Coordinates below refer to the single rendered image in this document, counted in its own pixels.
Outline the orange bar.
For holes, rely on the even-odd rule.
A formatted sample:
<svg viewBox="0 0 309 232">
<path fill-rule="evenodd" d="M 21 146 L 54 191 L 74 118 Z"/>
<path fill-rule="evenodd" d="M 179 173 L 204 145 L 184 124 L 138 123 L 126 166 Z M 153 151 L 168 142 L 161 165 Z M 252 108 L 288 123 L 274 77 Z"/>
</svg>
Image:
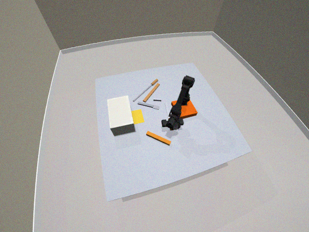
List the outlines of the orange bar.
<svg viewBox="0 0 309 232">
<path fill-rule="evenodd" d="M 149 131 L 147 131 L 146 135 L 151 137 L 151 138 L 153 138 L 153 139 L 155 139 L 155 140 L 157 140 L 157 141 L 160 141 L 160 142 L 162 142 L 164 144 L 167 144 L 167 145 L 170 145 L 170 143 L 171 143 L 171 141 L 169 141 L 169 140 L 167 140 L 165 138 L 162 138 L 162 137 L 160 137 L 160 136 L 158 136 L 158 135 L 156 135 L 154 133 L 151 133 Z"/>
</svg>

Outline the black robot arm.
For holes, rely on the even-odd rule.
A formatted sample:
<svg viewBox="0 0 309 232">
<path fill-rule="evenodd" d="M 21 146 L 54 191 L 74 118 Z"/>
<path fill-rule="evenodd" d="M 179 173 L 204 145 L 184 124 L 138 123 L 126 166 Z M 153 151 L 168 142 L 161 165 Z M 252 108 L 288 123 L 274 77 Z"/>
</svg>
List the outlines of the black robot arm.
<svg viewBox="0 0 309 232">
<path fill-rule="evenodd" d="M 181 127 L 181 125 L 176 122 L 182 114 L 182 106 L 187 105 L 187 102 L 190 101 L 189 90 L 194 85 L 194 78 L 188 75 L 184 76 L 182 81 L 182 88 L 178 97 L 176 104 L 171 108 L 169 113 L 169 120 L 166 126 L 172 130 L 177 130 Z"/>
</svg>

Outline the wooden bar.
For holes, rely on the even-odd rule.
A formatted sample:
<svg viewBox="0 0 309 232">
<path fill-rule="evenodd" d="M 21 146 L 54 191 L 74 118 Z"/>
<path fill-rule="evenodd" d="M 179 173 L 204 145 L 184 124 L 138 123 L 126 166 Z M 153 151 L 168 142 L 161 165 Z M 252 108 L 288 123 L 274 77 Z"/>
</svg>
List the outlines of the wooden bar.
<svg viewBox="0 0 309 232">
<path fill-rule="evenodd" d="M 155 85 L 155 87 L 149 92 L 149 94 L 144 98 L 144 100 L 143 100 L 143 102 L 146 102 L 148 99 L 149 99 L 149 97 L 153 94 L 153 92 L 159 87 L 159 83 L 157 83 L 156 85 Z"/>
</svg>

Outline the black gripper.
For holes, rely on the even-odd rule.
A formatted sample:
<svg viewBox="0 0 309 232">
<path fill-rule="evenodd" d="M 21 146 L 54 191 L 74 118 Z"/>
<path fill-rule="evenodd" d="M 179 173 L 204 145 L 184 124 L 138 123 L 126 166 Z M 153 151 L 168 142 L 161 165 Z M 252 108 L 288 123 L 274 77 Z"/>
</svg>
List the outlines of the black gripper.
<svg viewBox="0 0 309 232">
<path fill-rule="evenodd" d="M 162 122 L 162 127 L 167 127 L 166 124 L 167 124 L 168 121 L 166 121 L 166 119 L 161 120 L 161 122 Z M 183 125 L 183 118 L 179 118 L 178 120 L 176 120 L 176 122 L 178 122 L 178 124 L 182 126 Z"/>
</svg>

